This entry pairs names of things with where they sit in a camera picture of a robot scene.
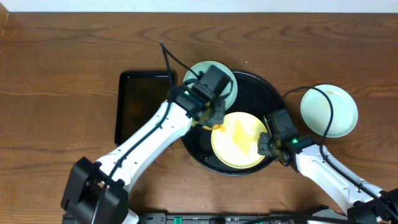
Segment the green and yellow sponge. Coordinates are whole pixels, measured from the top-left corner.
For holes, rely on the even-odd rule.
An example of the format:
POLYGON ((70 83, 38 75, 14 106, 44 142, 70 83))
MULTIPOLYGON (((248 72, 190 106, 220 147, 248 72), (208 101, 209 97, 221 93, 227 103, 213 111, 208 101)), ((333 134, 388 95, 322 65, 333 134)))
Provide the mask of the green and yellow sponge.
POLYGON ((210 130, 210 131, 214 131, 214 130, 217 130, 217 129, 224 129, 224 128, 225 128, 225 125, 223 125, 223 124, 215 124, 212 127, 203 126, 203 129, 210 130))

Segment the yellow plate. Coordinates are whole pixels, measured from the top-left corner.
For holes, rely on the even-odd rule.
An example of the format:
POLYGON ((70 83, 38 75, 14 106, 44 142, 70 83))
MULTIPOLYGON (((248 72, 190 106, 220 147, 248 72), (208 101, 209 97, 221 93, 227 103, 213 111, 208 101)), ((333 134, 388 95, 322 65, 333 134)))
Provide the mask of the yellow plate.
POLYGON ((216 157, 229 167, 248 169, 266 157, 258 153, 258 139, 266 133, 265 124, 252 114, 229 113, 224 123, 211 132, 211 146, 216 157))

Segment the light blue plate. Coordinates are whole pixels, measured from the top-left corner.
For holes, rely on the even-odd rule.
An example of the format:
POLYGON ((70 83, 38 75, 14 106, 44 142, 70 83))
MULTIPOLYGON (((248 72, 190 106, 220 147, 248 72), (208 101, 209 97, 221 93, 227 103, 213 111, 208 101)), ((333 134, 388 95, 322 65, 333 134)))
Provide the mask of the light blue plate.
POLYGON ((300 112, 305 124, 323 135, 328 124, 328 138, 349 134, 358 122, 358 108, 344 89, 334 85, 318 85, 307 91, 301 100, 300 112))
POLYGON ((225 99, 225 110, 227 110, 234 103, 238 92, 238 84, 232 71, 226 65, 223 65, 222 63, 216 61, 202 61, 192 66, 191 69, 198 75, 199 72, 206 72, 212 65, 225 72, 225 74, 227 74, 233 81, 233 85, 231 85, 230 83, 227 84, 227 86, 221 92, 221 95, 224 95, 232 90, 232 92, 225 99))

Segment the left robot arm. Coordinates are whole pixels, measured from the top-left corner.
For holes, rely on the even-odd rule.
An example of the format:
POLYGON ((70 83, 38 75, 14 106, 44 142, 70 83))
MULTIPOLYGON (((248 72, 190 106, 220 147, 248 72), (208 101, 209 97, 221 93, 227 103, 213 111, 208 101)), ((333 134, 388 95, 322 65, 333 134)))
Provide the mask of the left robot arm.
POLYGON ((220 124, 227 95, 205 87, 174 86, 155 115, 129 139, 96 162, 77 161, 60 206, 78 223, 138 223, 129 193, 141 174, 195 123, 220 124))

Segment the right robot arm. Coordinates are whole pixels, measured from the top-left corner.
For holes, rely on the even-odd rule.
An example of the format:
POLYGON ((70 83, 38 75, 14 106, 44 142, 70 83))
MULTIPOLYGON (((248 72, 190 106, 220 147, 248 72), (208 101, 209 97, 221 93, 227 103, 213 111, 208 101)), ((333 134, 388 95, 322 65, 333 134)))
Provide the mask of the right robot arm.
POLYGON ((281 141, 278 134, 261 133, 257 151, 314 181, 341 207, 349 221, 397 223, 397 189, 386 192, 362 179, 312 135, 281 141))

